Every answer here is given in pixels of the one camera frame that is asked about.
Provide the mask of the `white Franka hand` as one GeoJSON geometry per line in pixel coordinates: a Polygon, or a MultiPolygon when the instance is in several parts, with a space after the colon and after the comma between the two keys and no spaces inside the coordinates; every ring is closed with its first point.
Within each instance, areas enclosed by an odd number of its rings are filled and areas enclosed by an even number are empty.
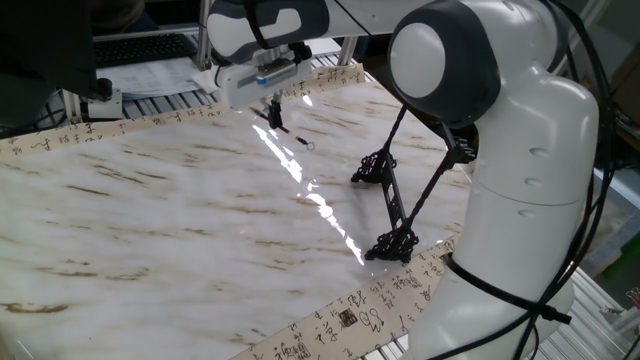
{"type": "Polygon", "coordinates": [[[214,83],[219,89],[221,101],[229,108],[243,108],[253,102],[274,95],[268,106],[271,129],[283,125],[281,97],[277,93],[304,80],[312,72],[309,59],[294,62],[280,57],[268,64],[244,64],[223,67],[214,74],[214,83]]]}

